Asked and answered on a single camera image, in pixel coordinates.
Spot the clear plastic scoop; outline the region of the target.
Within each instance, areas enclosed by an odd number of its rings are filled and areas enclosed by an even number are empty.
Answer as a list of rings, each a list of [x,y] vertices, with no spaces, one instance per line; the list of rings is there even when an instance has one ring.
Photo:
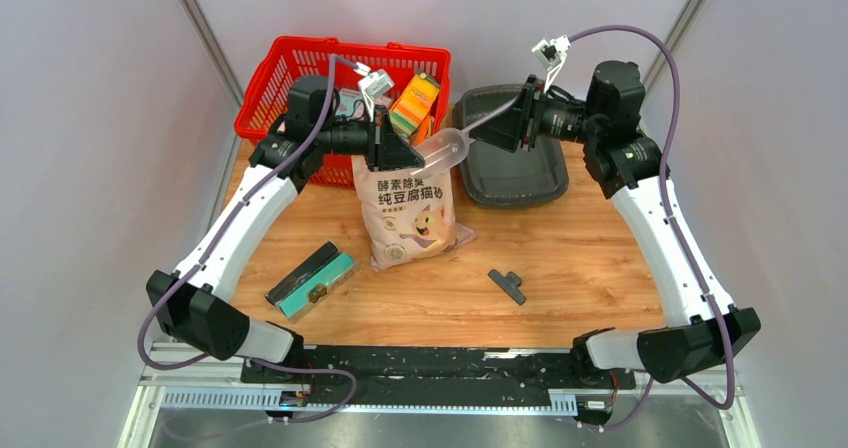
[[[488,114],[468,124],[465,128],[443,128],[415,147],[424,165],[411,171],[413,178],[429,179],[440,175],[466,159],[475,142],[505,149],[512,147],[513,129],[499,134],[494,126],[497,119],[506,115],[518,102],[515,96]]]

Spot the pink cat litter bag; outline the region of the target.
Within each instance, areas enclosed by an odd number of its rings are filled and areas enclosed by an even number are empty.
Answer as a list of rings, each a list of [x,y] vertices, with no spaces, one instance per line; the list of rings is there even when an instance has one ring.
[[[476,233],[456,220],[448,172],[427,179],[409,169],[372,172],[351,158],[354,187],[371,240],[370,266],[383,271],[452,251]]]

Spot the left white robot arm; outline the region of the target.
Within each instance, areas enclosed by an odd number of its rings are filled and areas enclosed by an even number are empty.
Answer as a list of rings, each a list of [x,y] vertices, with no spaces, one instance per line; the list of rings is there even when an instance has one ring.
[[[267,361],[279,381],[304,373],[306,358],[294,348],[293,332],[251,318],[231,305],[247,262],[273,222],[332,155],[360,155],[372,171],[423,166],[423,158],[397,135],[386,109],[377,105],[393,83],[378,70],[361,77],[360,118],[337,114],[334,80],[298,78],[287,107],[256,145],[241,184],[210,231],[169,272],[156,270],[146,283],[152,312],[146,322],[202,356]]]

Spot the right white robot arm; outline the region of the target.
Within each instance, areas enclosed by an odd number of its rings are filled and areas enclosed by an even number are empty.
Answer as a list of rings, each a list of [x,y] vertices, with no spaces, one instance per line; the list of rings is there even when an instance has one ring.
[[[660,383],[723,365],[761,329],[739,308],[708,264],[679,209],[663,150],[640,127],[645,88],[632,62],[604,61],[585,99],[546,91],[531,75],[515,98],[467,127],[474,141],[531,150],[540,137],[578,143],[587,172],[631,230],[660,293],[665,324],[643,331],[594,330],[573,341],[570,372],[598,385],[612,369]]]

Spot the black bag clip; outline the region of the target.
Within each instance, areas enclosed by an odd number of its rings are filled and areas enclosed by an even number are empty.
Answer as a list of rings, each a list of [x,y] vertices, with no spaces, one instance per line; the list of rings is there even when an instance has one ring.
[[[513,271],[506,274],[496,269],[488,272],[488,277],[497,284],[517,305],[526,303],[526,296],[521,292],[522,279]]]

